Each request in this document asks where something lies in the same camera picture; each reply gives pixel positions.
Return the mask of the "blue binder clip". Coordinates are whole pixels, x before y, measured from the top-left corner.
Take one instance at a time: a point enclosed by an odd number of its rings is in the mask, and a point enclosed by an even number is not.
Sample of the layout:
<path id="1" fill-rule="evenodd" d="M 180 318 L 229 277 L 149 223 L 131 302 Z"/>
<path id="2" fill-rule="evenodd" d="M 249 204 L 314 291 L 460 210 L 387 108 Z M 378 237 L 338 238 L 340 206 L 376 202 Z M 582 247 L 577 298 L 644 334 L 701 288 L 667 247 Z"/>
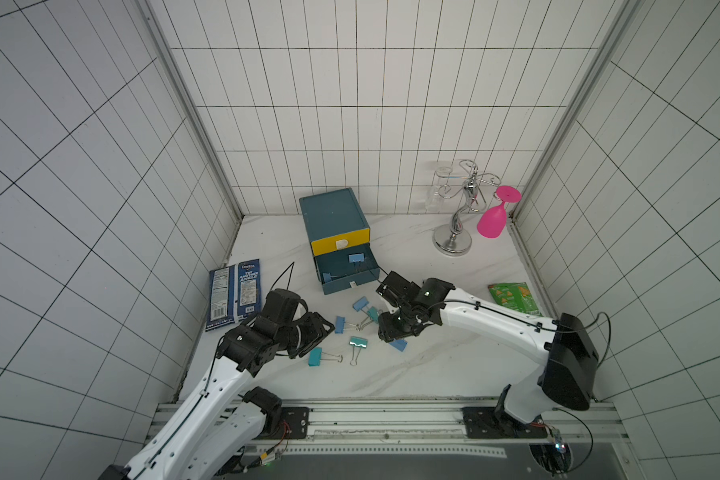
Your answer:
<path id="1" fill-rule="evenodd" d="M 336 334 L 344 334 L 349 331 L 361 331 L 363 329 L 362 324 L 348 322 L 346 318 L 342 316 L 337 316 L 334 324 Z"/>
<path id="2" fill-rule="evenodd" d="M 365 268 L 365 255 L 363 253 L 350 254 L 349 263 L 353 266 L 354 272 L 359 273 Z"/>
<path id="3" fill-rule="evenodd" d="M 337 280 L 342 279 L 342 278 L 343 278 L 342 275 L 333 275 L 333 274 L 330 274 L 330 273 L 323 273 L 323 274 L 322 274 L 322 280 L 323 280 L 323 283 L 324 283 L 324 284 L 331 283 L 331 282 L 337 281 Z"/>
<path id="4" fill-rule="evenodd" d="M 352 304 L 352 308 L 357 312 L 366 312 L 369 309 L 369 301 L 366 297 L 361 297 Z"/>
<path id="5" fill-rule="evenodd" d="M 399 339 L 390 342 L 389 345 L 397 349 L 398 351 L 403 352 L 407 346 L 407 342 L 404 339 Z"/>

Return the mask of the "blue binder clip bottom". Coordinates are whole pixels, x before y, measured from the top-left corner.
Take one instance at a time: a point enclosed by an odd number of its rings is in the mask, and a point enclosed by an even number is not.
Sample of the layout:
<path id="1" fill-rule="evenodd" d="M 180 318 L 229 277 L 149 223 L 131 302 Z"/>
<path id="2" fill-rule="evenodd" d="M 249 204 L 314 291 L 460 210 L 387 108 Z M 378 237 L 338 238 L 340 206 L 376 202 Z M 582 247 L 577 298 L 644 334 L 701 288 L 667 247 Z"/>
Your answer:
<path id="1" fill-rule="evenodd" d="M 403 352 L 407 346 L 407 342 L 404 339 L 399 339 L 390 342 L 389 345 L 397 349 L 398 351 Z"/>

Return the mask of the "blue binder clip top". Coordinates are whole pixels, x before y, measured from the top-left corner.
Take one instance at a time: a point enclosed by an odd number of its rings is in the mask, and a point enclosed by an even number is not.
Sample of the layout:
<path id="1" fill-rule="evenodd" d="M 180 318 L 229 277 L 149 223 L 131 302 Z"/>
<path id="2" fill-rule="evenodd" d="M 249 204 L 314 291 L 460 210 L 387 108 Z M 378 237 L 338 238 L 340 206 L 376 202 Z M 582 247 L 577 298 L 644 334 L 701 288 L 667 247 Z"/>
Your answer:
<path id="1" fill-rule="evenodd" d="M 331 282 L 337 281 L 337 280 L 342 279 L 342 278 L 343 278 L 342 275 L 333 275 L 333 274 L 330 274 L 330 273 L 323 273 L 323 274 L 322 274 L 322 280 L 323 280 L 323 283 L 324 283 L 324 284 L 331 283 Z"/>

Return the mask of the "teal drawer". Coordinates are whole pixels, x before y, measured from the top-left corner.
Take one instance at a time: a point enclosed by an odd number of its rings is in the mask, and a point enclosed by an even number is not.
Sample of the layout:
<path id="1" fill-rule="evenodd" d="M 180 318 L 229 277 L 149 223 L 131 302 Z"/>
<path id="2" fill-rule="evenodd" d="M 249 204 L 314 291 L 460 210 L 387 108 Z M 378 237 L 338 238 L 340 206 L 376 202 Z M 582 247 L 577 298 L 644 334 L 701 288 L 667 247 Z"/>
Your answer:
<path id="1" fill-rule="evenodd" d="M 355 253 L 363 253 L 365 255 L 365 268 L 359 273 L 354 272 L 354 268 L 348 260 L 348 256 Z M 313 260 L 317 278 L 325 295 L 356 288 L 357 286 L 366 283 L 375 282 L 379 279 L 381 272 L 381 268 L 379 267 L 369 244 L 358 245 L 333 253 L 315 256 Z M 343 278 L 324 284 L 322 280 L 323 273 L 342 275 Z"/>

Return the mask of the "yellow top drawer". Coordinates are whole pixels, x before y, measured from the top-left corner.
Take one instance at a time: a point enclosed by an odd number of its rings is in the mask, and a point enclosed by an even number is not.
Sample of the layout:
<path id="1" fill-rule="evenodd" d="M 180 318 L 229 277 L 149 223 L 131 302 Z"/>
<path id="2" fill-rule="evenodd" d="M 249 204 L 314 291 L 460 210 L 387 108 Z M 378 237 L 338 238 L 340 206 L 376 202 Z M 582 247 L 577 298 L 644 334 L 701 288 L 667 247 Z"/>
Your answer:
<path id="1" fill-rule="evenodd" d="M 321 256 L 370 242 L 368 227 L 310 241 L 314 256 Z"/>

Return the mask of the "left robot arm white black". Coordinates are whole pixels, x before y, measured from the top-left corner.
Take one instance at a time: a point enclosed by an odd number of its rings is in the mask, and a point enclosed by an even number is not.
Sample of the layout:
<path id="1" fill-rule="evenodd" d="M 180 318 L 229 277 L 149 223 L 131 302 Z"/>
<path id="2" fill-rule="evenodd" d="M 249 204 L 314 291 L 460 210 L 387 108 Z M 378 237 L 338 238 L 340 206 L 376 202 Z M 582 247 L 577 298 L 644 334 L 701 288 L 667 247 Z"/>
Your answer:
<path id="1" fill-rule="evenodd" d="M 248 386 L 278 354 L 302 358 L 334 325 L 296 293 L 274 289 L 261 310 L 228 330 L 206 373 L 172 418 L 126 465 L 104 479 L 210 479 L 233 455 L 280 427 L 282 401 Z"/>

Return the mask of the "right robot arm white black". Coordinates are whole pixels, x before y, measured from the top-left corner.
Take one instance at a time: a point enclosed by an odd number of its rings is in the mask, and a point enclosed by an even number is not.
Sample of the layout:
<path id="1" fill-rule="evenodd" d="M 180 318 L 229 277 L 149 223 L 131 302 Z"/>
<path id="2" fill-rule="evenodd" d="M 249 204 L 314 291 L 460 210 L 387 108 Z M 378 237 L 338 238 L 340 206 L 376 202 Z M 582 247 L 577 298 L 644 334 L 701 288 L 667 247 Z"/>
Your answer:
<path id="1" fill-rule="evenodd" d="M 577 317 L 522 314 L 450 282 L 429 278 L 417 285 L 395 271 L 376 292 L 388 307 L 378 320 L 378 336 L 386 343 L 417 337 L 430 326 L 449 326 L 485 336 L 535 362 L 533 372 L 502 390 L 495 406 L 465 410 L 469 437 L 543 438 L 543 413 L 556 407 L 589 409 L 600 356 Z"/>

